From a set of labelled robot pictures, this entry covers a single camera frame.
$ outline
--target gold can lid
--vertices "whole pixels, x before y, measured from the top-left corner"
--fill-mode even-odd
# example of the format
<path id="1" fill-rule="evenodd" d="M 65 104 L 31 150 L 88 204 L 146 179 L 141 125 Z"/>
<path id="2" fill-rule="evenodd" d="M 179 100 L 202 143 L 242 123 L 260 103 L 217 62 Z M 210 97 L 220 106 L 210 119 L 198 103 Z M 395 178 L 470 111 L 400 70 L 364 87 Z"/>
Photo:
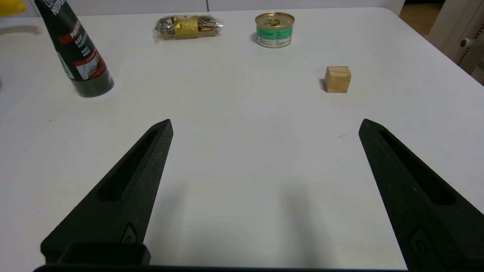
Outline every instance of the gold can lid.
<path id="1" fill-rule="evenodd" d="M 294 24 L 294 21 L 294 16 L 282 12 L 268 12 L 256 17 L 256 24 L 268 29 L 288 28 Z"/>

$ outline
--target black tube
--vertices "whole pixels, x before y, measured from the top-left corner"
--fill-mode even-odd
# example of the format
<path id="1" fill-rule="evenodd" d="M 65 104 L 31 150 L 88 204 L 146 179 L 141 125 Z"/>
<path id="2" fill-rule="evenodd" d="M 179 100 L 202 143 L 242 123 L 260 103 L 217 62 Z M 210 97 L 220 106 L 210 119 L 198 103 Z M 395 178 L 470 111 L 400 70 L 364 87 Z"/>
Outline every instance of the black tube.
<path id="1" fill-rule="evenodd" d="M 113 79 L 66 0 L 35 0 L 67 77 L 83 97 L 109 91 Z"/>

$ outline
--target canned food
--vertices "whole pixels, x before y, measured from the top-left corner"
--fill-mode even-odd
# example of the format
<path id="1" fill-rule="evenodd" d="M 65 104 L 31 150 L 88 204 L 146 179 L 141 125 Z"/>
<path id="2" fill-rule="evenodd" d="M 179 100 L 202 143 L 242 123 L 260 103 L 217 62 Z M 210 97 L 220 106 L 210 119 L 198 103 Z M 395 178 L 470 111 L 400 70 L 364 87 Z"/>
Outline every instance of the canned food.
<path id="1" fill-rule="evenodd" d="M 294 16 L 282 12 L 269 12 L 257 16 L 257 43 L 269 48 L 289 45 L 294 20 Z"/>

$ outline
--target wooden block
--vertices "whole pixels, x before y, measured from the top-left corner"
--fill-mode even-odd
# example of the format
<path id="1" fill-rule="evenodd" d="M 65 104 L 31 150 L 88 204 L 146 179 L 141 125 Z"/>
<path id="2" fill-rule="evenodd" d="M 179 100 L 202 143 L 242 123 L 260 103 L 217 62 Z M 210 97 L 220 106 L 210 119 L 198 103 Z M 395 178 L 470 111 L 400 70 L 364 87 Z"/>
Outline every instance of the wooden block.
<path id="1" fill-rule="evenodd" d="M 351 72 L 347 66 L 328 66 L 324 77 L 326 92 L 347 92 Z"/>

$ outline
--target scuff mark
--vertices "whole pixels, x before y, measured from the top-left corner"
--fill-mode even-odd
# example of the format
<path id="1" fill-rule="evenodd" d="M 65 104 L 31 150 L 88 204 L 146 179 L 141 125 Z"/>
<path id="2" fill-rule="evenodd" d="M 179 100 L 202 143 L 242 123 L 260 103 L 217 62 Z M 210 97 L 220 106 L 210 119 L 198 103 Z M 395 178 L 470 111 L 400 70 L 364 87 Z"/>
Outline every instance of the scuff mark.
<path id="1" fill-rule="evenodd" d="M 331 139 L 331 141 L 336 140 L 336 139 L 339 139 L 339 138 L 344 137 L 344 136 L 346 136 L 346 135 L 349 135 L 349 133 L 346 133 L 346 134 L 343 134 L 343 135 L 338 136 L 338 137 L 336 137 L 336 138 L 333 138 L 333 139 Z"/>

